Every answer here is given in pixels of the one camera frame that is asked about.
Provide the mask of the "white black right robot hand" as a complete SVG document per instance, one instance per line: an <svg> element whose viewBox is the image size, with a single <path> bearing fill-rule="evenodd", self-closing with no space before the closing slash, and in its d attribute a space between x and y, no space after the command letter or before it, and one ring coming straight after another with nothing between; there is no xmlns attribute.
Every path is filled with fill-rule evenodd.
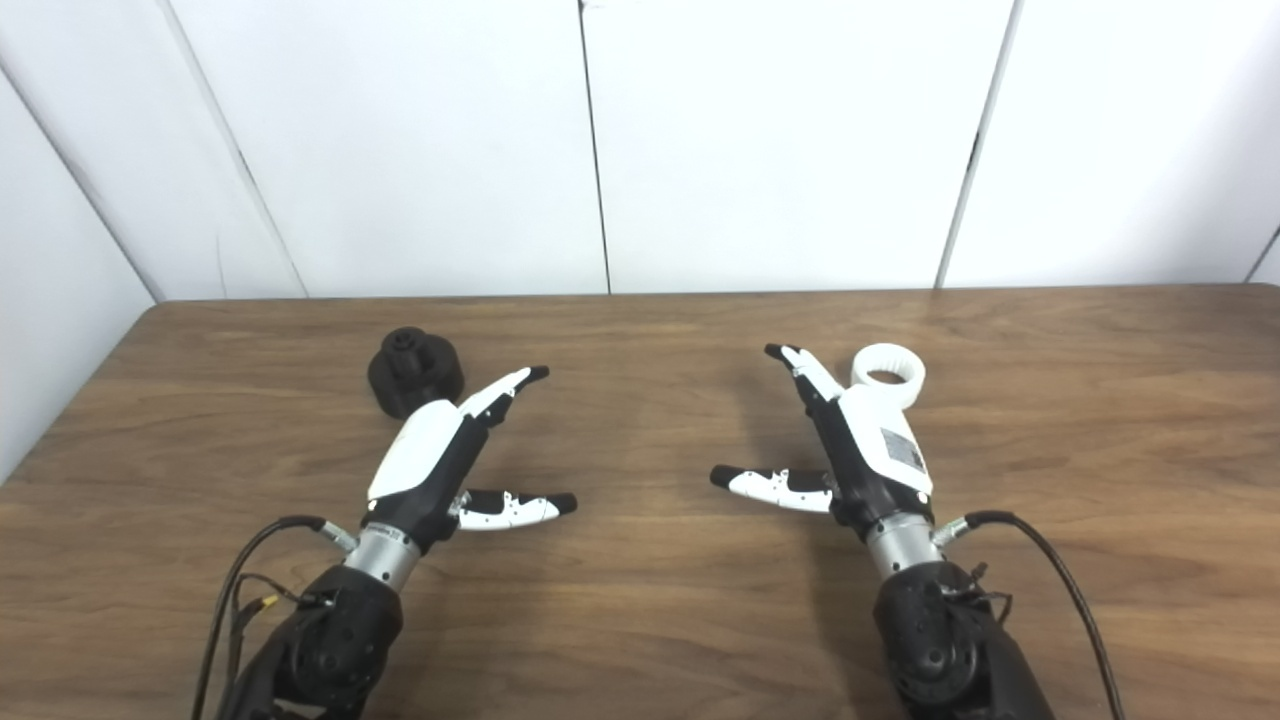
<svg viewBox="0 0 1280 720"><path fill-rule="evenodd" d="M788 369L828 466L717 465L710 483L777 507L829 514L860 537L899 514L932 521L934 483L905 416L925 382L922 359L901 345L868 345L854 356L850 386L842 386L805 348L767 345L765 354Z"/></svg>

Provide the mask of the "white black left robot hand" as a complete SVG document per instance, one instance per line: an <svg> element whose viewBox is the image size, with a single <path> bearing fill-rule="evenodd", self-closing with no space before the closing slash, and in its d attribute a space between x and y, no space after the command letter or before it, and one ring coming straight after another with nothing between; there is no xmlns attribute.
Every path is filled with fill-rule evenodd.
<svg viewBox="0 0 1280 720"><path fill-rule="evenodd" d="M521 368L462 404L443 398L413 411L372 478L362 524L398 532L424 556L458 530L509 530L576 512L572 493L465 488L492 430L506 420L518 393L549 373L548 366Z"/></svg>

